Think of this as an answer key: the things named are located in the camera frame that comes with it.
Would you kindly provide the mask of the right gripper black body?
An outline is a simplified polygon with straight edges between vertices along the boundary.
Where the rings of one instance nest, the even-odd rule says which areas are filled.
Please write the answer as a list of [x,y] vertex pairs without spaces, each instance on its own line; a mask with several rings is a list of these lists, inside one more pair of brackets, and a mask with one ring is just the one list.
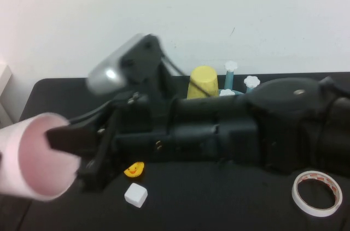
[[146,161],[170,139],[174,95],[119,93],[92,112],[92,189],[103,190],[127,164]]

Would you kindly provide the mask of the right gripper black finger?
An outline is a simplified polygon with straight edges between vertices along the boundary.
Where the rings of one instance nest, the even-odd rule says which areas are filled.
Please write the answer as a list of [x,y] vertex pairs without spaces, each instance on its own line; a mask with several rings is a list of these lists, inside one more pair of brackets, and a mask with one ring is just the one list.
[[98,134],[94,126],[68,125],[45,132],[50,147],[54,150],[80,157],[93,156],[98,148]]
[[95,180],[94,159],[82,159],[77,171],[77,179],[80,187],[93,187]]

